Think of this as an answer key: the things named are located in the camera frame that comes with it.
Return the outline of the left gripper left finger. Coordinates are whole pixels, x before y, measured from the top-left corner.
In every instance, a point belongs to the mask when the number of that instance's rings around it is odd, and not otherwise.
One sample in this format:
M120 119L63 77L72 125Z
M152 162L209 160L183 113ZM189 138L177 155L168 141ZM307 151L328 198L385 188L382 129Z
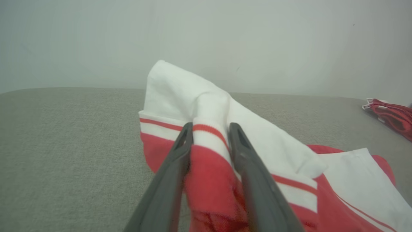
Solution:
M184 177L190 169L192 127L192 123L183 126L125 226L125 232L178 231Z

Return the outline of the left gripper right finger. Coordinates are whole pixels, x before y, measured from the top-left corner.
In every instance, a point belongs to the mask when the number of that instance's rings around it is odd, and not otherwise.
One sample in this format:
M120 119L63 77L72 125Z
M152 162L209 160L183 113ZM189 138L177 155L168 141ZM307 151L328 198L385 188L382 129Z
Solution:
M230 156L241 176L251 232L303 232L280 188L256 153L241 125L229 126Z

